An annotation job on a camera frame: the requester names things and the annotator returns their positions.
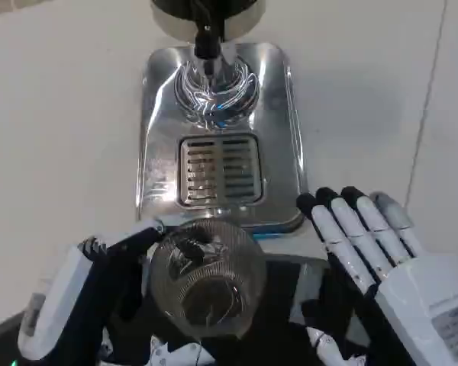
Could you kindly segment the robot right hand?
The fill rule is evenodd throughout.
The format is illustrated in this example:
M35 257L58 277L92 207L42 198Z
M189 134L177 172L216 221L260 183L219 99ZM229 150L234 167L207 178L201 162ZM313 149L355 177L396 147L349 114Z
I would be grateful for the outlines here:
M428 252L405 209L383 192L320 188L298 196L365 328L368 352L344 358L307 328L326 365L458 365L458 255Z

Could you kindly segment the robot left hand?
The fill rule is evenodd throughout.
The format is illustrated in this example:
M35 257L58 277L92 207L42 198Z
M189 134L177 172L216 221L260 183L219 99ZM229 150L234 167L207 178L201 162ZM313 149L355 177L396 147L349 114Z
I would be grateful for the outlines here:
M113 316L137 312L147 292L148 251L178 217L150 217L121 233L93 235L68 248L32 293L18 333L16 365L213 365L194 341L171 349L153 334L124 339Z

